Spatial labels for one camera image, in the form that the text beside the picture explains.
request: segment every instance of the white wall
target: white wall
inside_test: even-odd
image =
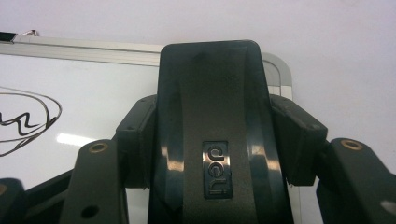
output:
[[[366,143],[396,173],[396,1],[1,1],[0,31],[170,44],[252,39],[283,59],[294,101],[329,140]],[[319,223],[302,189],[303,223]]]

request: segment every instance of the logo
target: logo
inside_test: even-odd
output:
[[[204,142],[204,194],[206,199],[233,197],[227,142]]]
[[[61,114],[48,96],[0,87],[0,157],[37,139]]]

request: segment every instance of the screw hole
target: screw hole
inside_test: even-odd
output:
[[[89,151],[91,153],[97,153],[97,152],[104,151],[107,148],[108,148],[108,145],[106,143],[97,143],[97,144],[90,146]]]
[[[99,212],[98,206],[90,205],[82,210],[81,216],[83,218],[91,218],[94,217],[98,212]]]
[[[0,195],[4,194],[7,191],[7,186],[4,184],[0,184]]]
[[[362,150],[363,146],[356,141],[344,139],[341,141],[341,145],[351,150]]]

